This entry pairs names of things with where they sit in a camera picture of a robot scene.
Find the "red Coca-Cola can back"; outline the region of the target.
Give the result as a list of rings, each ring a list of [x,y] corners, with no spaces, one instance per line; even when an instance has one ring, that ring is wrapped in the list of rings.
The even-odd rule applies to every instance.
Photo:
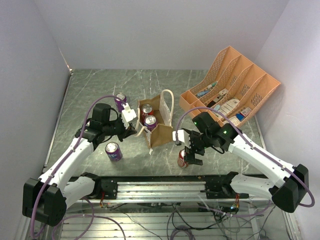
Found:
[[[152,105],[144,104],[140,108],[140,113],[141,113],[141,122],[144,123],[146,117],[154,115],[154,109],[153,109]]]

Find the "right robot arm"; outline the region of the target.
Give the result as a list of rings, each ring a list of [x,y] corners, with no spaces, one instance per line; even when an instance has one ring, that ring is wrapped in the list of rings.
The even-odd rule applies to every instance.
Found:
[[[204,155],[207,148],[234,154],[261,173],[263,178],[230,172],[220,186],[221,194],[231,198],[235,194],[248,194],[272,201],[278,208],[293,213],[302,203],[309,188],[309,170],[302,164],[292,165],[281,160],[249,139],[232,123],[220,126],[208,112],[193,118],[197,131],[185,128],[173,133],[176,143],[184,143],[184,160],[190,165],[203,165],[196,154]]]

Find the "brown canvas tote bag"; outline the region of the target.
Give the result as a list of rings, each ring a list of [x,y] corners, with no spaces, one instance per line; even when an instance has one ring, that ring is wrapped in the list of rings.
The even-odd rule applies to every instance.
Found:
[[[171,109],[169,109],[165,101],[165,93],[171,96]],[[162,146],[173,141],[173,111],[175,98],[174,94],[169,89],[164,89],[159,95],[151,99],[138,100],[137,110],[139,113],[139,125],[144,128],[142,107],[146,104],[151,105],[153,116],[156,119],[154,129],[143,129],[143,135],[149,149]]]

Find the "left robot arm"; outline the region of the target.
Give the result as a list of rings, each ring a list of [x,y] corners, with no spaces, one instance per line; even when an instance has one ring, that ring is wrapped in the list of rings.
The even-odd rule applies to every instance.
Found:
[[[87,159],[106,137],[117,136],[119,141],[136,134],[132,123],[136,111],[129,104],[123,105],[121,114],[110,119],[113,108],[97,103],[90,118],[86,118],[63,155],[39,178],[29,178],[23,186],[22,214],[49,226],[56,226],[67,209],[83,197],[98,198],[102,181],[98,175],[85,172],[71,182],[77,168]]]

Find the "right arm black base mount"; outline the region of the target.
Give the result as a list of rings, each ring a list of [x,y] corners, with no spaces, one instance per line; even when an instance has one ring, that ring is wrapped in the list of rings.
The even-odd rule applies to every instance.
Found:
[[[231,171],[224,175],[204,175],[201,179],[205,182],[204,190],[207,199],[235,199],[237,192],[231,187],[231,181],[239,175]]]

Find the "red Coca-Cola can front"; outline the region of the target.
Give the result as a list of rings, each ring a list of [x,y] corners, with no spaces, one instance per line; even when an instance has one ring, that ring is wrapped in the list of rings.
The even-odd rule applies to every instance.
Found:
[[[185,149],[181,149],[178,153],[178,159],[177,159],[177,164],[181,168],[187,168],[189,164],[185,161]]]

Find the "purple Fanta can back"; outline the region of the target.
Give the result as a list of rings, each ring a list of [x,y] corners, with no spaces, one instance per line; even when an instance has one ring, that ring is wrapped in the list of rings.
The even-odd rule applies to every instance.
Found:
[[[123,104],[127,103],[127,96],[124,93],[120,92],[116,95],[114,102],[118,112],[121,113],[122,110],[124,109]]]

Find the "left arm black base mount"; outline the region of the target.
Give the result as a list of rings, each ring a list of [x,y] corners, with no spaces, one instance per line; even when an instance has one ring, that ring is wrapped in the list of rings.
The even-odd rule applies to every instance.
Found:
[[[102,177],[100,189],[97,195],[98,199],[115,200],[118,194],[118,183],[110,177]]]

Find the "red coca-cola can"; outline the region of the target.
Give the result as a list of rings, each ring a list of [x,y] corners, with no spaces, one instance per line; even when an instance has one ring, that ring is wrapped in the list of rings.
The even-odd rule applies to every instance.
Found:
[[[153,109],[152,105],[144,104],[140,108],[140,113],[141,113],[141,122],[144,123],[146,117],[154,115],[154,109]]]
[[[187,168],[189,164],[185,161],[185,149],[181,149],[178,153],[178,159],[177,159],[177,164],[181,168]]]

